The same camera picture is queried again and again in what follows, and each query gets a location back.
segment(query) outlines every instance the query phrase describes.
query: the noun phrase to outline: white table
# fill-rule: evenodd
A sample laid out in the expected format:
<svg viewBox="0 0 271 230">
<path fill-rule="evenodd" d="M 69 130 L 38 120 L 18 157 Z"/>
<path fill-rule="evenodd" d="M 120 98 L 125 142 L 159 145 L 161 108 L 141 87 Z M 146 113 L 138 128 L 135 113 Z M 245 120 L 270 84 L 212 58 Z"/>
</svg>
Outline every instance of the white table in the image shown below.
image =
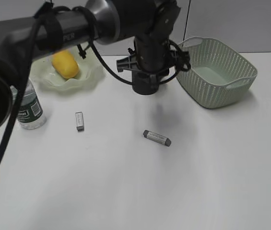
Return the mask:
<svg viewBox="0 0 271 230">
<path fill-rule="evenodd" d="M 176 80 L 152 96 L 109 74 L 94 90 L 37 86 L 48 121 L 15 127 L 0 167 L 0 230 L 271 230 L 271 53 L 244 56 L 258 78 L 217 110 Z M 105 60 L 114 68 L 118 58 Z"/>
</svg>

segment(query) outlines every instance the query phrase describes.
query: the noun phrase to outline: yellow sponge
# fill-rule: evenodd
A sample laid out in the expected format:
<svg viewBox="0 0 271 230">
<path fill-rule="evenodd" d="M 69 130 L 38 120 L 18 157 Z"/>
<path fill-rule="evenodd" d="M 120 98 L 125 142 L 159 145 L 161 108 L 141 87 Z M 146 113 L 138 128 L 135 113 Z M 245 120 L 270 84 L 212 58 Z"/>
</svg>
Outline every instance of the yellow sponge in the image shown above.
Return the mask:
<svg viewBox="0 0 271 230">
<path fill-rule="evenodd" d="M 74 78 L 79 72 L 79 66 L 68 50 L 54 54 L 52 66 L 65 79 Z"/>
</svg>

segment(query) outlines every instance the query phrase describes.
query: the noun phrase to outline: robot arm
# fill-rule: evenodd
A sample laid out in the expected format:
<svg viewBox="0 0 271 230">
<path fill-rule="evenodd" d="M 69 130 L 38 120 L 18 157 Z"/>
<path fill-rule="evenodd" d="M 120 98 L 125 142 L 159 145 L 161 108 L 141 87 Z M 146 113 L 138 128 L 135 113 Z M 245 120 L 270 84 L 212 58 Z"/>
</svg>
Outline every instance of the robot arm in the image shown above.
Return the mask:
<svg viewBox="0 0 271 230">
<path fill-rule="evenodd" d="M 126 62 L 120 62 L 118 70 L 132 70 L 135 92 L 153 94 L 174 66 L 167 41 L 179 12 L 176 0 L 89 0 L 85 8 L 46 19 L 35 39 L 33 60 L 90 39 L 107 45 L 134 36 L 136 66 L 126 68 Z M 20 68 L 37 16 L 0 22 L 0 125 L 12 106 L 9 88 L 21 82 Z"/>
</svg>

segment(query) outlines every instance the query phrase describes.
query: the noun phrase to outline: green plastic basket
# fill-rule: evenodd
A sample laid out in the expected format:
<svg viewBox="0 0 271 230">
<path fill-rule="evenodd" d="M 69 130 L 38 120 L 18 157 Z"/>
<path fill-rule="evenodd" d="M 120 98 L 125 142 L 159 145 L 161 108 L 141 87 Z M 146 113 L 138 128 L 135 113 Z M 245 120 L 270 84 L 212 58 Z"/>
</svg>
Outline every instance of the green plastic basket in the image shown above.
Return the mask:
<svg viewBox="0 0 271 230">
<path fill-rule="evenodd" d="M 205 108 L 218 108 L 240 100 L 258 75 L 249 61 L 216 39 L 193 37 L 179 46 L 189 51 L 192 68 L 188 73 L 180 72 L 177 79 Z"/>
</svg>

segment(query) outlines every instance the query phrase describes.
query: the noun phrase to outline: plastic bottle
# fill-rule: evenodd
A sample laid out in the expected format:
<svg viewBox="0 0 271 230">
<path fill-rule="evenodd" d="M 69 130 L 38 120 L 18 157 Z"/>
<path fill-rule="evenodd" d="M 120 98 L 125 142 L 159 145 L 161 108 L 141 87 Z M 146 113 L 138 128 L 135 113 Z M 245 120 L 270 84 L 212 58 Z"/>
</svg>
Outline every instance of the plastic bottle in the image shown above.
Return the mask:
<svg viewBox="0 0 271 230">
<path fill-rule="evenodd" d="M 12 86 L 11 91 L 13 99 L 15 100 L 17 89 Z M 26 85 L 24 98 L 21 102 L 17 119 L 20 125 L 25 129 L 36 129 L 41 127 L 47 121 L 43 109 L 38 101 L 34 86 L 30 80 L 28 80 Z"/>
</svg>

